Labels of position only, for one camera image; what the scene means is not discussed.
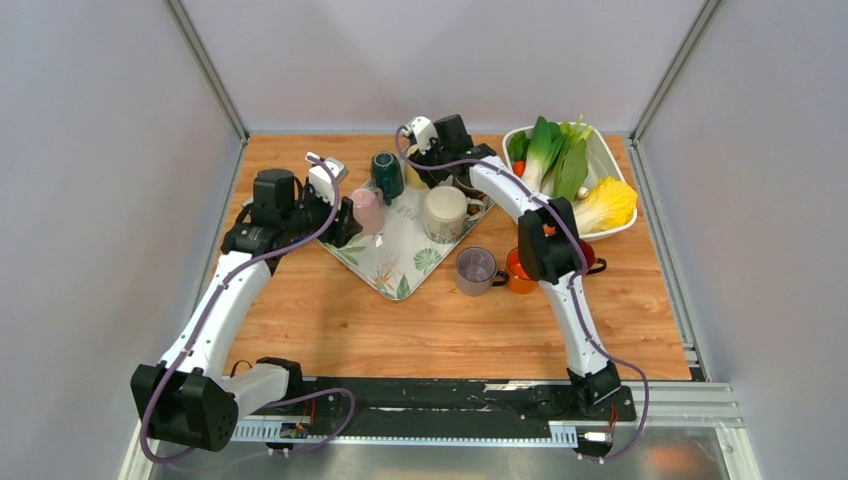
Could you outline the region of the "pink faceted mug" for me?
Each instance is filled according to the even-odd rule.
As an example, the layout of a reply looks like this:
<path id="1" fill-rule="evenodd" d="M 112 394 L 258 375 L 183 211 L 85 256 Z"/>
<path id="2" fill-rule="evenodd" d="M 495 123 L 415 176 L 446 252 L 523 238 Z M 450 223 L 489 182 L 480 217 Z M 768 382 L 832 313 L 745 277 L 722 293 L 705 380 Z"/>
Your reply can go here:
<path id="1" fill-rule="evenodd" d="M 358 188 L 350 196 L 354 219 L 364 235 L 377 235 L 385 225 L 383 192 L 379 188 Z"/>

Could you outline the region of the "purple mug black handle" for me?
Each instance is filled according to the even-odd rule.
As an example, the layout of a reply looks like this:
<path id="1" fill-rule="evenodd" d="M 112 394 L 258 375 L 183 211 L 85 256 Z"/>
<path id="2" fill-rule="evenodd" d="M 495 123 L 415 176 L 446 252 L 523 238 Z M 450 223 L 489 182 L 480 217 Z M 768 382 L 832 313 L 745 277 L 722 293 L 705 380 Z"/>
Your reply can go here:
<path id="1" fill-rule="evenodd" d="M 456 287 L 465 295 L 477 297 L 492 287 L 505 286 L 509 276 L 497 268 L 494 255 L 481 247 L 463 249 L 455 261 Z"/>

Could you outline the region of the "orange mug black handle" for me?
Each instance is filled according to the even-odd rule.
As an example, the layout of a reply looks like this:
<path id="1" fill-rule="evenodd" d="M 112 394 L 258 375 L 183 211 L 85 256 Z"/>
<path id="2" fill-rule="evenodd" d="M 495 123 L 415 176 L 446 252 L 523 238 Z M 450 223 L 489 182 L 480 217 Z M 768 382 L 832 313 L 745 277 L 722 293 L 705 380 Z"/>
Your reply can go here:
<path id="1" fill-rule="evenodd" d="M 537 282 L 532 280 L 525 272 L 521 262 L 519 250 L 513 248 L 506 257 L 505 271 L 509 276 L 507 287 L 516 294 L 530 294 L 536 287 Z"/>

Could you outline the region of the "red mug black handle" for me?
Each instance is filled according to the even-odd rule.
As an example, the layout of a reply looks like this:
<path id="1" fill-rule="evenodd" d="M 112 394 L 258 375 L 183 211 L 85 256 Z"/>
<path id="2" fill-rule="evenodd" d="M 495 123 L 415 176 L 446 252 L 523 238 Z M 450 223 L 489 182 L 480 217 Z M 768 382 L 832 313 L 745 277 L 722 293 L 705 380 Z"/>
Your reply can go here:
<path id="1" fill-rule="evenodd" d="M 580 241 L 581 250 L 587 261 L 587 275 L 598 274 L 607 269 L 607 260 L 596 255 L 593 247 L 585 240 Z"/>

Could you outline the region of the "pale yellow mug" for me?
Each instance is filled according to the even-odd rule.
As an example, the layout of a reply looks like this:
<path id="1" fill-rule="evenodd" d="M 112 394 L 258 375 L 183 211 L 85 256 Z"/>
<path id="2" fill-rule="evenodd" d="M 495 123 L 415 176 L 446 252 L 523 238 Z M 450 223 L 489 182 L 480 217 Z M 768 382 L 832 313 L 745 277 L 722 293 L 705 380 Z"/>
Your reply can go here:
<path id="1" fill-rule="evenodd" d="M 413 159 L 418 154 L 418 151 L 419 151 L 418 146 L 410 146 L 407 149 L 407 157 L 409 159 Z M 426 190 L 426 189 L 428 189 L 427 184 L 424 181 L 421 180 L 419 173 L 408 162 L 405 163 L 405 180 L 406 180 L 406 185 L 409 188 L 412 188 L 412 189 L 415 189 L 415 190 Z"/>

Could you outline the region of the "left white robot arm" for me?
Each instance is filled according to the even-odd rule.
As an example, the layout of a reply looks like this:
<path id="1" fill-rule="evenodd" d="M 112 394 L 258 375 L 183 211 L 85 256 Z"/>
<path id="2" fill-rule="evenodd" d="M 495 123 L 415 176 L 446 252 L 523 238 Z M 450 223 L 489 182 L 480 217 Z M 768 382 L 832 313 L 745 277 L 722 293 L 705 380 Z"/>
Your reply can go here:
<path id="1" fill-rule="evenodd" d="M 360 232 L 352 202 L 339 193 L 347 177 L 334 159 L 319 161 L 306 181 L 267 169 L 225 234 L 207 291 L 178 339 L 130 381 L 142 432 L 151 439 L 217 452 L 237 422 L 263 408 L 293 414 L 306 393 L 299 363 L 263 357 L 245 373 L 223 377 L 227 354 L 245 316 L 282 256 L 314 240 L 343 245 Z"/>

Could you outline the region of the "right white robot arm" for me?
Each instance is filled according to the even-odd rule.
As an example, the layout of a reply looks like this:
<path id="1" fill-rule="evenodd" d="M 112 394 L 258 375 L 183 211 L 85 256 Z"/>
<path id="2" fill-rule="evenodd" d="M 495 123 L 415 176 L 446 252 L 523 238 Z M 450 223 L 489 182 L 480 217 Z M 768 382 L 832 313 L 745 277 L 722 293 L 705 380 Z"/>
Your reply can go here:
<path id="1" fill-rule="evenodd" d="M 589 262 L 573 209 L 564 198 L 532 191 L 495 152 L 443 153 L 432 121 L 415 117 L 394 134 L 398 156 L 419 173 L 464 173 L 515 221 L 519 261 L 548 298 L 567 352 L 570 402 L 584 418 L 605 411 L 622 382 L 592 318 L 584 288 Z"/>

